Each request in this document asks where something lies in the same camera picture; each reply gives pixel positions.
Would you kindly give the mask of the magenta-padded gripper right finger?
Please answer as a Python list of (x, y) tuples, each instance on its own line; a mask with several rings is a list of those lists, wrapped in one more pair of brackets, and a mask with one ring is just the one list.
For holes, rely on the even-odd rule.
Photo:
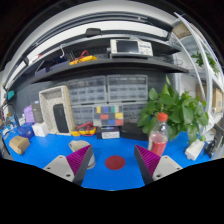
[(134, 147), (134, 156), (137, 160), (145, 185), (182, 169), (182, 167), (169, 156), (158, 156), (139, 145)]

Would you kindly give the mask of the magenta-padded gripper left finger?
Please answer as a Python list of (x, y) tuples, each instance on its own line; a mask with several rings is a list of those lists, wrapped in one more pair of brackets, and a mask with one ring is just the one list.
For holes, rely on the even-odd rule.
[(44, 167), (44, 170), (76, 185), (81, 185), (92, 157), (93, 148), (92, 145), (88, 145), (68, 156), (57, 156)]

